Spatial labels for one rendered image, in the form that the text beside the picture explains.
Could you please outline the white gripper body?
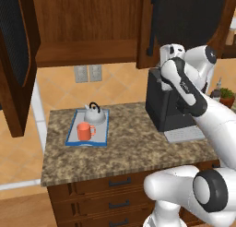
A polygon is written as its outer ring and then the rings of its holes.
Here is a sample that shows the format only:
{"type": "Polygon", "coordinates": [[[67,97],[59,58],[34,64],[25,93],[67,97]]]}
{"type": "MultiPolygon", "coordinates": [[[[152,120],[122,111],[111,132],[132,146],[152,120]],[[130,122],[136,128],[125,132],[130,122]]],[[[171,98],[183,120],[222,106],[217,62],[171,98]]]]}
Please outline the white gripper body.
{"type": "Polygon", "coordinates": [[[173,57],[184,58],[185,50],[180,44],[171,43],[159,48],[160,64],[163,65],[167,60],[173,57]]]}

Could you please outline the wooden cabinet door dark glass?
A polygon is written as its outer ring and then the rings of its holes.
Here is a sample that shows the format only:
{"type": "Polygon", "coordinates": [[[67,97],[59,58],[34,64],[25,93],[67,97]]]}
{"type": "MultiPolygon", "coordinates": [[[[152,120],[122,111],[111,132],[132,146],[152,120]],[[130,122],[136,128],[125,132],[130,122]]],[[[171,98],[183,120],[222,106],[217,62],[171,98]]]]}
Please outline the wooden cabinet door dark glass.
{"type": "Polygon", "coordinates": [[[160,0],[153,55],[148,56],[153,5],[141,0],[136,66],[155,66],[159,48],[167,43],[185,49],[208,44],[222,56],[235,8],[236,0],[160,0]]]}
{"type": "Polygon", "coordinates": [[[0,110],[12,137],[23,137],[41,45],[33,0],[0,0],[0,110]]]}

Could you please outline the blue rimmed grey tray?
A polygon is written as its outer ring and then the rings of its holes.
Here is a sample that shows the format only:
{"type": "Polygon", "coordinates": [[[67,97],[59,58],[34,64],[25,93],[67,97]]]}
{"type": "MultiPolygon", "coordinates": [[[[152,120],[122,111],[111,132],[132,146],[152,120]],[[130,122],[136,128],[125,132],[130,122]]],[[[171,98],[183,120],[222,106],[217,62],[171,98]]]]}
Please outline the blue rimmed grey tray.
{"type": "Polygon", "coordinates": [[[92,147],[106,147],[107,146],[107,136],[109,131],[109,115],[110,110],[104,109],[106,115],[106,120],[101,125],[96,125],[96,134],[91,137],[90,140],[79,140],[77,138],[77,125],[84,121],[85,109],[76,109],[72,123],[68,129],[68,134],[66,136],[65,145],[66,146],[92,146],[92,147]]]}

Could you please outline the orange mug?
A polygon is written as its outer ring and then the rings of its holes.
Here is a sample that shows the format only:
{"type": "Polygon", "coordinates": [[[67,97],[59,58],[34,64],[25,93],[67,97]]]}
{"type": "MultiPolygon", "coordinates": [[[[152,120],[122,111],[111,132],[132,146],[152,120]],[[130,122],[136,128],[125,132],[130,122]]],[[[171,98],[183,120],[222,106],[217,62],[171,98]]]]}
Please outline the orange mug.
{"type": "Polygon", "coordinates": [[[87,122],[82,122],[77,125],[77,138],[81,141],[90,140],[96,135],[96,127],[87,122]]]}

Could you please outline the wooden base cabinet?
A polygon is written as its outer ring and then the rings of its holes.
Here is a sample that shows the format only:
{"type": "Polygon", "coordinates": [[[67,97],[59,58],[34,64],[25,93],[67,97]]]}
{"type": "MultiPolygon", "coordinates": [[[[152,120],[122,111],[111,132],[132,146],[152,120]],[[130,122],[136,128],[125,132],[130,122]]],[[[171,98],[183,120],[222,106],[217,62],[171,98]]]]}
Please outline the wooden base cabinet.
{"type": "MultiPolygon", "coordinates": [[[[139,159],[136,159],[133,163],[126,160],[116,159],[111,159],[109,161],[94,161],[92,159],[88,159],[77,161],[74,164],[65,162],[57,167],[54,167],[51,171],[49,171],[49,176],[45,178],[43,182],[47,186],[57,227],[82,227],[82,221],[113,216],[120,213],[124,214],[142,210],[146,211],[149,215],[154,209],[154,202],[148,199],[148,202],[142,205],[81,216],[77,213],[77,208],[75,207],[77,202],[90,198],[118,195],[120,193],[131,193],[137,190],[142,190],[144,192],[143,184],[118,187],[112,190],[93,192],[84,195],[70,194],[68,189],[70,184],[145,171],[149,171],[149,174],[151,174],[156,171],[183,164],[183,161],[171,161],[164,159],[157,161],[154,165],[147,164],[139,159]]],[[[143,223],[139,222],[129,224],[127,227],[142,227],[142,225],[143,223]]]]}

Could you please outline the black coffee machine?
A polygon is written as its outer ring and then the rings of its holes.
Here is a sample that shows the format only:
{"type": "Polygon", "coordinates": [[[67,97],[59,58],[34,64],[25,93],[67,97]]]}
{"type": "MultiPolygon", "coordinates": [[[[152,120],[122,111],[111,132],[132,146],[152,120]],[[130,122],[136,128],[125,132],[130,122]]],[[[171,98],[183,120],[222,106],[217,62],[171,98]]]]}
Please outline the black coffee machine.
{"type": "Polygon", "coordinates": [[[146,111],[159,132],[170,143],[204,139],[192,116],[177,107],[177,92],[161,89],[158,68],[150,68],[147,77],[146,111]]]}

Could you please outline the dark bottle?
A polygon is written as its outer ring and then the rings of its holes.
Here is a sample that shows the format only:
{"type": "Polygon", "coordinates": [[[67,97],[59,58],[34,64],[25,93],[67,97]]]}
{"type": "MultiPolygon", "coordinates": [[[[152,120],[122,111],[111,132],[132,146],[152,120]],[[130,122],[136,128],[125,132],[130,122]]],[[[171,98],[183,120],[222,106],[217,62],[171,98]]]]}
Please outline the dark bottle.
{"type": "Polygon", "coordinates": [[[219,102],[221,98],[221,79],[218,80],[216,88],[211,92],[210,97],[219,102]]]}

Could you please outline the green plant in orange pot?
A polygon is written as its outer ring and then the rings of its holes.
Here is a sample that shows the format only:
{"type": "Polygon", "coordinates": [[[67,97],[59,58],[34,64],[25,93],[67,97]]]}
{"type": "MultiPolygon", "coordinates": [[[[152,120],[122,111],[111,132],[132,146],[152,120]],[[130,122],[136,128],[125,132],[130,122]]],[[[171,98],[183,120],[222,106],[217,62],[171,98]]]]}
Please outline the green plant in orange pot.
{"type": "Polygon", "coordinates": [[[219,101],[222,104],[224,104],[225,106],[231,108],[231,106],[235,100],[234,93],[231,90],[229,90],[228,88],[221,88],[220,92],[221,92],[221,95],[220,95],[219,101]]]}

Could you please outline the wooden drawer front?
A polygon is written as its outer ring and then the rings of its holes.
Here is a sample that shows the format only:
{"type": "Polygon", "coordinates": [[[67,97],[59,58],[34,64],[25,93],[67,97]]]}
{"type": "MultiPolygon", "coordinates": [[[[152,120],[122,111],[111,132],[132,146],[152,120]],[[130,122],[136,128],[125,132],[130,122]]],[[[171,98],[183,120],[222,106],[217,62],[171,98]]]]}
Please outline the wooden drawer front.
{"type": "Polygon", "coordinates": [[[86,221],[82,221],[82,227],[109,227],[109,221],[118,222],[123,221],[125,218],[129,220],[129,223],[123,226],[118,227],[127,227],[129,224],[134,223],[143,223],[145,218],[148,216],[148,213],[146,211],[134,211],[134,212],[128,212],[128,213],[120,213],[113,216],[107,216],[107,217],[100,217],[97,219],[89,219],[86,221]]]}
{"type": "Polygon", "coordinates": [[[124,203],[127,199],[129,199],[130,201],[130,205],[127,207],[134,207],[148,202],[148,197],[146,196],[146,194],[142,190],[137,190],[131,193],[120,193],[118,195],[103,196],[79,201],[75,204],[75,207],[77,208],[77,213],[83,216],[93,213],[100,213],[108,210],[127,208],[121,207],[117,209],[109,209],[109,203],[124,203]]]}
{"type": "Polygon", "coordinates": [[[129,173],[124,175],[116,175],[111,177],[104,177],[94,180],[87,180],[81,182],[75,182],[68,186],[70,194],[84,195],[93,192],[101,192],[105,190],[112,190],[118,187],[127,187],[131,185],[142,185],[145,177],[149,175],[149,171],[140,173],[129,173]],[[109,180],[112,182],[119,182],[125,180],[127,177],[131,177],[131,184],[118,185],[109,187],[109,180]]]}

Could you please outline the grey wall outlet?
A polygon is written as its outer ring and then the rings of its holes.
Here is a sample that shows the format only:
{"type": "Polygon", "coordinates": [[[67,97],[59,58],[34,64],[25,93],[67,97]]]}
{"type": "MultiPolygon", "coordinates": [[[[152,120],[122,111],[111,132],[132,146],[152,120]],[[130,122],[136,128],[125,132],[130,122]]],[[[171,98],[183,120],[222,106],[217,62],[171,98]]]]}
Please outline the grey wall outlet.
{"type": "Polygon", "coordinates": [[[89,80],[91,82],[102,81],[101,65],[89,65],[89,80]]]}
{"type": "Polygon", "coordinates": [[[74,66],[76,83],[88,82],[88,69],[86,66],[74,66]]]}

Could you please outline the wooden wall cabinet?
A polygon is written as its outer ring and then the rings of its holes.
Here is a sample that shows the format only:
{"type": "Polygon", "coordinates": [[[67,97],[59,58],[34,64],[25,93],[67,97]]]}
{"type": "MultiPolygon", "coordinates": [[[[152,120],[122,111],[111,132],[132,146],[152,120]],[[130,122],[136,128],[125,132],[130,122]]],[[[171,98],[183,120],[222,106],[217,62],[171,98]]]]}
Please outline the wooden wall cabinet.
{"type": "Polygon", "coordinates": [[[134,62],[140,0],[32,0],[39,67],[134,62]]]}

